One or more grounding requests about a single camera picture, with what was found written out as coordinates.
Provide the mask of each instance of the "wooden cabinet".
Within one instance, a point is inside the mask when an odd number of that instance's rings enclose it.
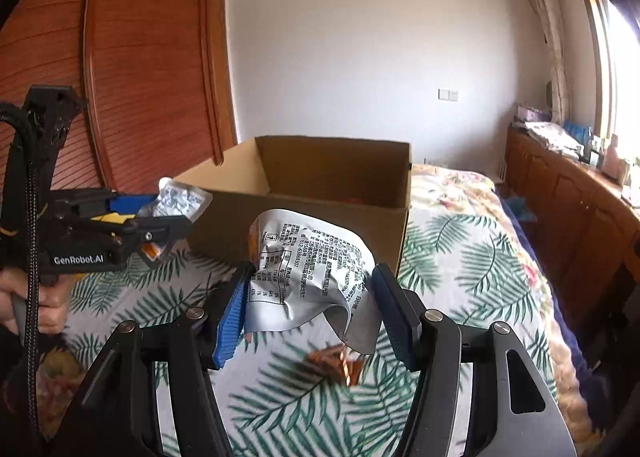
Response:
[[[543,272],[567,324],[579,331],[615,285],[620,265],[638,259],[630,253],[640,217],[614,183],[512,128],[506,161],[510,189],[538,218],[530,241]]]
[[[547,206],[539,214],[536,254],[547,278],[559,283],[587,227],[589,202],[573,179],[558,174]],[[557,286],[558,294],[562,289]]]
[[[222,161],[220,138],[235,142],[224,14],[224,0],[20,0],[0,30],[0,99],[52,84],[88,101],[54,188],[154,192]],[[0,124],[0,190],[13,135]]]
[[[592,211],[559,287],[565,320],[574,328],[606,293],[625,248],[624,232],[612,215],[596,207]]]
[[[524,193],[524,185],[529,174],[530,155],[523,136],[518,133],[510,133],[507,137],[507,175],[509,188],[518,195]]]

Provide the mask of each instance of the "window frame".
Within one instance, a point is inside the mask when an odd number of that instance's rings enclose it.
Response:
[[[616,71],[609,42],[609,16],[605,0],[584,0],[596,63],[594,135],[610,137],[616,123]]]

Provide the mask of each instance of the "metal screw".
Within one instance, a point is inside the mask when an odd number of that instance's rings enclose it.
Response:
[[[133,320],[124,320],[124,322],[118,325],[118,331],[127,334],[136,327],[136,323]]]
[[[439,322],[442,320],[442,313],[437,309],[427,309],[424,312],[424,317],[430,322]]]
[[[202,307],[191,307],[187,309],[187,318],[190,320],[199,320],[204,316],[204,309]]]
[[[494,323],[494,331],[498,334],[509,334],[511,332],[511,327],[505,322],[496,322]]]

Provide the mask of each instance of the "wooden dresser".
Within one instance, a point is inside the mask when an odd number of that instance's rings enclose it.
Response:
[[[640,282],[640,215],[591,167],[509,129],[506,183],[538,221],[527,231],[564,318],[579,333],[628,282]],[[621,284],[620,274],[626,275]]]

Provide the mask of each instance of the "yellow tape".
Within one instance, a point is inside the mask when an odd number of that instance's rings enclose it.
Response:
[[[119,213],[107,213],[106,215],[98,215],[92,217],[92,220],[99,220],[100,222],[112,222],[113,224],[124,224],[124,221],[128,218],[133,218],[135,215],[120,215]]]
[[[9,231],[9,230],[5,230],[2,226],[0,226],[0,233],[8,237],[14,237],[18,233],[18,230]]]
[[[49,206],[49,204],[45,204],[44,208],[42,209],[42,211],[38,214],[38,218],[42,217],[44,215],[44,212],[47,211],[47,207]],[[5,230],[2,226],[0,226],[0,233],[2,233],[3,235],[6,235],[8,237],[14,237],[15,235],[18,234],[19,230],[15,230],[15,231],[9,231],[9,230]]]

